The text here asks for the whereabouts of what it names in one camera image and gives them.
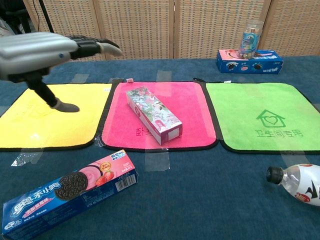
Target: plastic container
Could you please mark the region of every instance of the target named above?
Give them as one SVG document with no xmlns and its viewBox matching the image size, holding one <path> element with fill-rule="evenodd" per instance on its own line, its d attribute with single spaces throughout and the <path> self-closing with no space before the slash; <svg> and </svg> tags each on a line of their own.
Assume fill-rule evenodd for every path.
<svg viewBox="0 0 320 240">
<path fill-rule="evenodd" d="M 285 190 L 301 202 L 320 206 L 320 166 L 297 164 L 282 169 L 270 166 L 266 173 L 270 183 L 282 185 Z"/>
<path fill-rule="evenodd" d="M 238 52 L 240 58 L 251 59 L 254 57 L 258 48 L 263 26 L 264 22 L 260 20 L 249 20 L 246 23 Z"/>
</svg>

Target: wicker screen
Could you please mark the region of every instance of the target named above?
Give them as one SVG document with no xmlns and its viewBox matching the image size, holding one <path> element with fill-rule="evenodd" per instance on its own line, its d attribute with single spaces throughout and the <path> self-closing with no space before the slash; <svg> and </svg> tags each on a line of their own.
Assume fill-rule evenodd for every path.
<svg viewBox="0 0 320 240">
<path fill-rule="evenodd" d="M 34 3 L 33 3 L 33 0 L 23 0 L 23 2 L 25 5 L 25 8 L 27 9 L 29 16 L 32 20 L 34 28 L 36 30 L 38 30 L 38 24 L 39 24 L 38 23 L 38 15 L 37 15 L 37 13 L 38 13 L 39 19 L 40 19 L 39 32 L 50 32 L 39 1 L 34 0 Z"/>
<path fill-rule="evenodd" d="M 281 56 L 320 54 L 320 0 L 273 0 L 260 47 Z"/>
<path fill-rule="evenodd" d="M 270 0 L 176 0 L 174 58 L 215 58 L 238 49 L 247 20 L 265 20 Z"/>
<path fill-rule="evenodd" d="M 115 59 L 173 57 L 174 0 L 94 2 L 102 37 L 116 42 L 123 51 Z"/>
<path fill-rule="evenodd" d="M 93 0 L 43 0 L 43 2 L 56 34 L 101 37 Z M 104 55 L 96 54 L 80 58 L 78 61 L 104 59 Z"/>
</svg>

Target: green house logo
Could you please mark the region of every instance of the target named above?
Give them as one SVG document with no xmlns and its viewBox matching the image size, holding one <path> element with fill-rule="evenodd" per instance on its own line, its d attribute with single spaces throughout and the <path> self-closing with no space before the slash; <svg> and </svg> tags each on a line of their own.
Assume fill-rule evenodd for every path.
<svg viewBox="0 0 320 240">
<path fill-rule="evenodd" d="M 275 114 L 269 110 L 264 110 L 257 118 L 261 120 L 263 126 L 266 128 L 285 128 L 284 117 Z"/>
</svg>

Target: blue box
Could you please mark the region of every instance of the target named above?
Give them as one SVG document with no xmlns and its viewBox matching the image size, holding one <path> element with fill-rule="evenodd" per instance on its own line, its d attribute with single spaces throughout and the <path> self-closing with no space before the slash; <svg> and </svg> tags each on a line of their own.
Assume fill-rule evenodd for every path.
<svg viewBox="0 0 320 240">
<path fill-rule="evenodd" d="M 257 50 L 251 59 L 242 59 L 238 50 L 220 49 L 216 64 L 221 73 L 233 74 L 278 74 L 284 60 L 273 50 Z"/>
<path fill-rule="evenodd" d="M 118 151 L 4 203 L 2 237 L 32 239 L 135 183 L 135 166 Z"/>
</svg>

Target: blue tablecloth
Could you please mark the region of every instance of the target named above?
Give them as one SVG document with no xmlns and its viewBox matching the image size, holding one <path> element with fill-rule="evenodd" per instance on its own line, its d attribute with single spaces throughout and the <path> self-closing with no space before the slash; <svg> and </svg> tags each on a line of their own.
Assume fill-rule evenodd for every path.
<svg viewBox="0 0 320 240">
<path fill-rule="evenodd" d="M 285 57 L 282 71 L 273 75 L 219 73 L 214 59 L 70 62 L 54 68 L 45 82 L 70 83 L 76 74 L 88 75 L 87 83 L 107 83 L 110 78 L 148 82 L 165 71 L 166 76 L 171 72 L 172 81 L 197 77 L 207 82 L 287 83 L 319 104 L 319 65 L 318 56 Z M 8 108 L 24 89 L 25 83 L 0 82 L 0 110 Z M 112 152 L 93 144 L 39 153 L 22 166 L 11 165 L 23 153 L 0 152 L 0 202 Z M 269 166 L 320 165 L 319 155 L 238 154 L 218 144 L 208 150 L 161 153 L 156 159 L 167 164 L 169 157 L 170 168 L 150 171 L 146 165 L 154 161 L 152 153 L 128 154 L 139 173 L 136 185 L 37 239 L 320 239 L 320 208 L 303 204 L 283 187 L 266 181 Z"/>
</svg>

